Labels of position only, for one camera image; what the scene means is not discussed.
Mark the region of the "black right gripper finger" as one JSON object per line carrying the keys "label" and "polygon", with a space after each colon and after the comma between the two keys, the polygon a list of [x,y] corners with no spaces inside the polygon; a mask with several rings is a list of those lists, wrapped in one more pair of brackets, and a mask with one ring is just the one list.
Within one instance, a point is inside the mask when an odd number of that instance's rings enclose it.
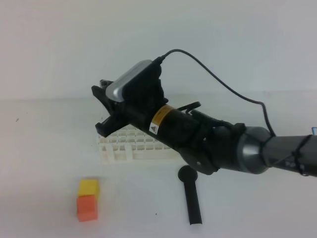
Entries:
{"label": "black right gripper finger", "polygon": [[126,117],[110,116],[105,121],[95,125],[99,135],[107,138],[112,133],[122,129],[130,123],[130,119]]}
{"label": "black right gripper finger", "polygon": [[91,87],[94,97],[101,102],[110,116],[116,114],[116,102],[106,96],[106,89],[112,83],[113,81],[110,80],[101,80],[99,86],[94,85]]}

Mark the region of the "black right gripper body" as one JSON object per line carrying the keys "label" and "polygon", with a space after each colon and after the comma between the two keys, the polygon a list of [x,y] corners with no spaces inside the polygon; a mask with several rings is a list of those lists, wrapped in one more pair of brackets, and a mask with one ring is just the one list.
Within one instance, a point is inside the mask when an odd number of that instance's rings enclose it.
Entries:
{"label": "black right gripper body", "polygon": [[123,89],[123,102],[116,102],[116,114],[148,132],[150,120],[167,103],[160,81],[161,67],[148,66]]}

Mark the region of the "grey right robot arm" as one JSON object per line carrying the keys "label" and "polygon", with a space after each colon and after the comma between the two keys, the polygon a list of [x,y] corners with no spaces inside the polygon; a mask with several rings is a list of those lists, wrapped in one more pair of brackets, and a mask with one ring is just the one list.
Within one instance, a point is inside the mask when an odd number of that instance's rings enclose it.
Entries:
{"label": "grey right robot arm", "polygon": [[183,160],[206,175],[228,169],[261,174],[268,168],[317,174],[317,138],[272,136],[265,128],[230,124],[197,110],[184,113],[168,106],[160,81],[161,67],[148,67],[128,75],[123,100],[110,98],[113,81],[93,86],[93,95],[109,112],[96,124],[101,136],[130,124],[177,151]]}

